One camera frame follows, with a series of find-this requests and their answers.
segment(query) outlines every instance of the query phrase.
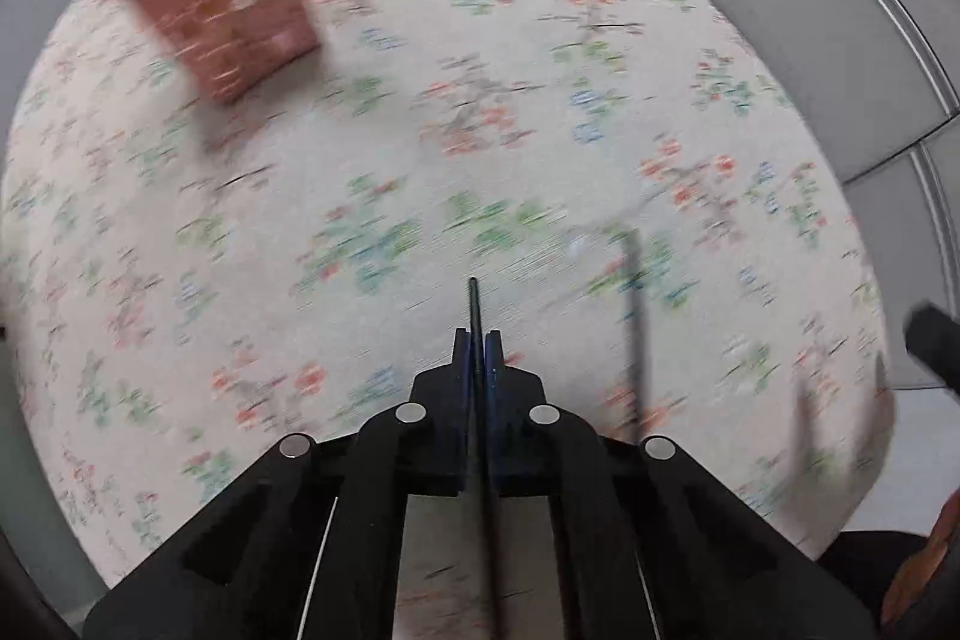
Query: black rod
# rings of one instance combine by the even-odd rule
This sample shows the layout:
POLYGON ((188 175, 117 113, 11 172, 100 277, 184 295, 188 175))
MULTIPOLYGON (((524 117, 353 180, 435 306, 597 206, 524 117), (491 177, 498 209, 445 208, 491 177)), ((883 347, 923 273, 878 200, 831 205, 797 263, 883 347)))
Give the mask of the black rod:
POLYGON ((646 387, 646 313, 643 309, 643 268, 640 237, 629 231, 623 238, 624 263, 627 277, 627 379, 634 394, 634 426, 632 440, 640 445, 643 439, 643 418, 649 401, 646 387))
POLYGON ((503 610, 500 602, 500 541, 496 523, 496 499, 490 479, 490 458, 487 451, 487 370, 484 362, 483 322, 480 319, 480 286, 469 279, 470 301, 470 376, 472 377, 474 411, 473 443, 479 461, 480 533, 483 540, 483 567, 486 576, 486 599, 490 616, 491 640, 503 637, 503 610))

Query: metal screw head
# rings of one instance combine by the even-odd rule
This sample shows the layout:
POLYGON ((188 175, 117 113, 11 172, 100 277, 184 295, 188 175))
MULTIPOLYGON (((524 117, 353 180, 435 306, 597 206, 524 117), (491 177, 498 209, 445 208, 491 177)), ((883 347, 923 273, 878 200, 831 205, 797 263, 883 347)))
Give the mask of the metal screw head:
POLYGON ((656 458, 658 461, 668 461, 677 453, 677 446, 666 437, 650 437, 643 449, 650 458, 656 458))
POLYGON ((417 423, 426 418, 426 408, 416 402, 404 402, 396 410, 397 420, 400 423, 417 423))
POLYGON ((560 420, 560 410, 557 410, 554 405, 537 405, 535 408, 530 408, 529 414, 530 420, 541 426, 549 426, 560 420))
POLYGON ((299 458, 310 450, 310 437, 306 434, 289 434, 280 440, 280 453, 286 458, 299 458))

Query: black metal stick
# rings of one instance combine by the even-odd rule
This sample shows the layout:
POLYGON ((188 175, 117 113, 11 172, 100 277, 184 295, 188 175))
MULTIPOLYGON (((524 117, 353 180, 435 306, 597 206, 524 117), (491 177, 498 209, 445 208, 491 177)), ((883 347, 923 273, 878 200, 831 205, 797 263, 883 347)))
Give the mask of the black metal stick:
POLYGON ((487 369, 484 362, 483 322, 480 319, 480 287, 477 279, 469 279, 470 302, 470 376, 472 376, 472 423, 475 431, 472 453, 480 477, 480 533, 483 540, 483 568, 486 576, 486 599, 490 615, 491 640, 503 637, 503 610, 500 603, 500 540, 496 523, 496 498, 490 480, 487 453, 487 369))
POLYGON ((640 256, 640 237, 637 231, 627 232, 623 238, 624 263, 627 268, 627 295, 630 311, 627 317, 627 380, 634 393, 634 442, 640 445, 643 439, 643 415, 647 404, 646 387, 646 323, 643 309, 643 287, 641 285, 642 261, 640 256))

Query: white floor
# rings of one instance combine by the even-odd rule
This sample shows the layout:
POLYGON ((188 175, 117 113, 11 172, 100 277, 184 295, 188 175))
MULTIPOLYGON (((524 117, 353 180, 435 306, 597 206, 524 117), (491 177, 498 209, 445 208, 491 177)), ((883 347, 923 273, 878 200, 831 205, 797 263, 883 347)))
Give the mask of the white floor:
POLYGON ((896 391, 896 429, 880 480, 847 528, 928 534, 960 487, 960 400, 939 389, 896 391))

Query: green flower pattern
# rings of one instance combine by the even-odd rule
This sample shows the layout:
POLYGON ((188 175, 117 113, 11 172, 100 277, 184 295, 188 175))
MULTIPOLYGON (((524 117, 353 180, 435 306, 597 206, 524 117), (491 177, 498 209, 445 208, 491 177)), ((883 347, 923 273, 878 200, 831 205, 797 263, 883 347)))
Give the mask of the green flower pattern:
POLYGON ((194 456, 184 464, 181 474, 193 479, 200 485, 200 504, 206 504, 223 491, 231 480, 235 469, 232 453, 222 448, 216 453, 205 451, 194 456))
POLYGON ((478 256, 512 250, 522 242, 542 236, 560 219, 533 200, 516 206, 507 200, 481 206, 470 191, 451 196, 446 208, 449 218, 443 231, 472 235, 472 252, 478 256))
POLYGON ((787 109, 791 109, 793 107, 793 102, 789 100, 784 92, 784 89, 779 86, 779 84, 776 83, 771 77, 758 74, 757 85, 760 86, 760 92, 770 95, 774 102, 776 102, 776 105, 786 107, 787 109))
MULTIPOLYGON (((613 230, 608 235, 611 242, 618 242, 622 232, 613 230)), ((587 282, 586 292, 597 296, 609 290, 627 292, 636 286, 644 290, 648 298, 658 301, 662 309, 675 311, 688 303, 690 293, 699 282, 677 278, 673 248, 664 235, 656 234, 643 244, 639 273, 632 272, 625 260, 611 263, 587 282)))
POLYGON ((797 229, 797 236, 810 248, 816 248, 820 242, 820 231, 827 220, 816 205, 815 196, 820 187, 810 175, 813 164, 800 164, 793 172, 793 184, 797 191, 796 203, 787 208, 790 223, 797 229))
POLYGON ((570 105, 586 113, 584 121, 573 128, 573 138, 582 145, 597 142, 604 138, 604 126, 613 115, 613 110, 627 100, 625 95, 619 95, 613 89, 599 94, 592 90, 587 77, 579 77, 573 84, 576 89, 570 97, 570 105))
POLYGON ((92 351, 86 354, 86 365, 80 373, 79 399, 77 404, 78 415, 91 413, 98 427, 109 424, 109 412, 112 408, 109 394, 102 388, 100 370, 104 366, 104 357, 97 356, 92 351))
POLYGON ((737 487, 736 494, 752 507, 761 518, 769 516, 786 496, 789 481, 778 475, 778 468, 784 462, 785 453, 776 456, 757 458, 754 465, 754 477, 737 487))
POLYGON ((363 77, 355 79, 347 86, 344 100, 347 101, 349 106, 352 106, 353 116, 356 118, 376 109, 388 95, 392 94, 384 92, 382 77, 363 77))
POLYGON ((330 422, 338 427, 355 428, 369 418, 378 408, 401 401, 404 389, 397 377, 397 370, 384 366, 376 370, 356 389, 347 394, 344 404, 330 417, 330 422))
POLYGON ((157 419, 160 405, 154 401, 149 391, 130 389, 124 381, 117 384, 117 404, 127 411, 127 420, 134 426, 146 426, 157 419))
POLYGON ((131 522, 133 533, 140 539, 140 544, 152 552, 160 547, 163 537, 157 530, 160 525, 160 510, 157 509, 157 495, 148 491, 141 491, 134 498, 136 501, 137 517, 131 522))
POLYGON ((721 383, 732 387, 734 392, 750 387, 753 393, 767 389, 770 377, 779 369, 778 363, 771 363, 770 345, 765 342, 750 344, 738 343, 728 350, 736 364, 723 376, 721 383))
POLYGON ((376 293, 397 271, 400 259, 419 244, 419 220, 383 224, 383 201, 402 188, 402 178, 380 185, 371 175, 350 181, 349 202, 330 211, 325 227, 299 258, 302 275, 296 292, 313 292, 318 283, 351 266, 358 290, 376 293))
POLYGON ((191 220, 176 232, 176 238, 186 247, 200 247, 210 255, 210 261, 219 261, 224 256, 224 239, 229 230, 222 215, 202 215, 191 220))
POLYGON ((714 101, 725 98, 733 113, 747 115, 754 102, 754 93, 746 80, 735 81, 730 75, 733 58, 720 55, 715 49, 704 50, 704 60, 697 64, 696 91, 693 103, 700 109, 707 109, 714 101))

